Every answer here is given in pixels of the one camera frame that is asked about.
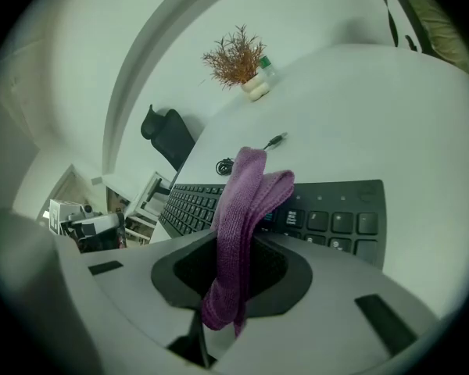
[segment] black cable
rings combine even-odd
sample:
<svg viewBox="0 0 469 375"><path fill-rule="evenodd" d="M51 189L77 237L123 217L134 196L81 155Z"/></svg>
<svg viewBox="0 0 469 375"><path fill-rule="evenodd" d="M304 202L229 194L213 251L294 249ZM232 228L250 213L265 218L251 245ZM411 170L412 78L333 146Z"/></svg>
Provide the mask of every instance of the black cable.
<svg viewBox="0 0 469 375"><path fill-rule="evenodd" d="M280 143L283 139L285 139L287 136L287 133L284 132L283 134L279 134L278 136L273 137L266 145L263 150L266 150L270 146L277 145ZM233 170L233 163L235 161L233 159L227 158L227 159L222 159L216 164L216 172L219 175L226 176L226 175L231 175L231 171Z"/></svg>

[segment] purple towel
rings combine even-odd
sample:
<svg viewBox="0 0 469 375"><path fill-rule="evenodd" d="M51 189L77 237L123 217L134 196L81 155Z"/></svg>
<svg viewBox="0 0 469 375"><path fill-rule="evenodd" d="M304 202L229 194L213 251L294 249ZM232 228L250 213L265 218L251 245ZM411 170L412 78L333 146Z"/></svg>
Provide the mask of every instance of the purple towel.
<svg viewBox="0 0 469 375"><path fill-rule="evenodd" d="M292 171L263 175L265 165L264 150L240 150L213 218L212 229L217 229L217 277L202 304L202 321L212 330L234 321L239 335L249 296L254 228L294 190Z"/></svg>

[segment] chair backrest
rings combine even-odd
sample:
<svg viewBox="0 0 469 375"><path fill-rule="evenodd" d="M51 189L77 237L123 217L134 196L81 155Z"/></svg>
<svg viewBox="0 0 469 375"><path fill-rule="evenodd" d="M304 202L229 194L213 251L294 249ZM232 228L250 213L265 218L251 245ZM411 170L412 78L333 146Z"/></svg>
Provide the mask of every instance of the chair backrest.
<svg viewBox="0 0 469 375"><path fill-rule="evenodd" d="M141 126L142 136L151 141L153 147L162 154L170 165L178 171L195 146L179 113L171 109L161 116L149 109Z"/></svg>

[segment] keyboard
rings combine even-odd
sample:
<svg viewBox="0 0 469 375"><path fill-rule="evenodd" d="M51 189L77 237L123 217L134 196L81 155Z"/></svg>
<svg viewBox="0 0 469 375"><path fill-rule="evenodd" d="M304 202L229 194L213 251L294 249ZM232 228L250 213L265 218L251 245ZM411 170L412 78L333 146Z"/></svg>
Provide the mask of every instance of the keyboard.
<svg viewBox="0 0 469 375"><path fill-rule="evenodd" d="M159 217L172 237L210 228L223 184L175 184ZM303 242L354 254L382 268L387 219L381 180L295 184L292 196L256 231L286 234Z"/></svg>

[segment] plant pot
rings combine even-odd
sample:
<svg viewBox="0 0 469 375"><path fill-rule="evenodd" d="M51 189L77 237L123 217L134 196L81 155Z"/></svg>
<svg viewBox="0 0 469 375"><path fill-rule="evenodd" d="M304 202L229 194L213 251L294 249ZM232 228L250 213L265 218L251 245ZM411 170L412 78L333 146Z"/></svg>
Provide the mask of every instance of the plant pot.
<svg viewBox="0 0 469 375"><path fill-rule="evenodd" d="M269 92L270 88L263 76L258 73L251 80L242 85L242 90L247 94L249 99L254 102Z"/></svg>

